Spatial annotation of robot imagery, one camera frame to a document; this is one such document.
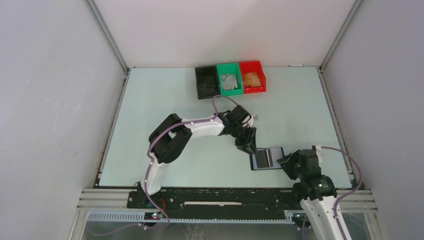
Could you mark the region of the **black leather card holder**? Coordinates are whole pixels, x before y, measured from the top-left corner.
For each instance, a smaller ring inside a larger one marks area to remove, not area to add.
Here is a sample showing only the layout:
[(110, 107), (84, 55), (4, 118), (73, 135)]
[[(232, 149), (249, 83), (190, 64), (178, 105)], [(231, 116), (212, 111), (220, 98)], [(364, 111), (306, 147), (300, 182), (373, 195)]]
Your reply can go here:
[(282, 147), (258, 148), (256, 154), (249, 157), (250, 169), (252, 171), (281, 169), (277, 162), (284, 157)]

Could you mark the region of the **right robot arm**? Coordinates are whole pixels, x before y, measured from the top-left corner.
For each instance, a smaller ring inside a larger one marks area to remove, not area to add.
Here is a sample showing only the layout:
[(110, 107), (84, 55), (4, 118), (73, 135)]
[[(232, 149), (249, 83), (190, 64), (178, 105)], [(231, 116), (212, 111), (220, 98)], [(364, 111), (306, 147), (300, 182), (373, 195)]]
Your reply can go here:
[(338, 197), (332, 179), (322, 174), (320, 163), (324, 159), (323, 149), (348, 156), (340, 149), (316, 145), (311, 149), (297, 150), (276, 161), (291, 180), (299, 180), (293, 185), (287, 201), (305, 211), (301, 228), (304, 229), (306, 221), (309, 221), (318, 240), (350, 240), (352, 237), (342, 216), (340, 202), (358, 189), (354, 188)]

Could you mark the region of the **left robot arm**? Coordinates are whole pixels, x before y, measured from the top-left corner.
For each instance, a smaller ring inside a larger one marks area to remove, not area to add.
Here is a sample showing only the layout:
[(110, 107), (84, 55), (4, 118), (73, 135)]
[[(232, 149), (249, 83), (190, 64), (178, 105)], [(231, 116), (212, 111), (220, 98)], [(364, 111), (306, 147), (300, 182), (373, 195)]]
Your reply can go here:
[(254, 122), (255, 117), (248, 113), (233, 115), (229, 111), (197, 119), (180, 118), (175, 113), (169, 115), (149, 136), (147, 156), (150, 163), (145, 177), (140, 181), (143, 191), (138, 201), (145, 208), (156, 206), (157, 192), (162, 188), (168, 164), (181, 155), (189, 140), (230, 135), (238, 150), (249, 155), (255, 154), (257, 129)]

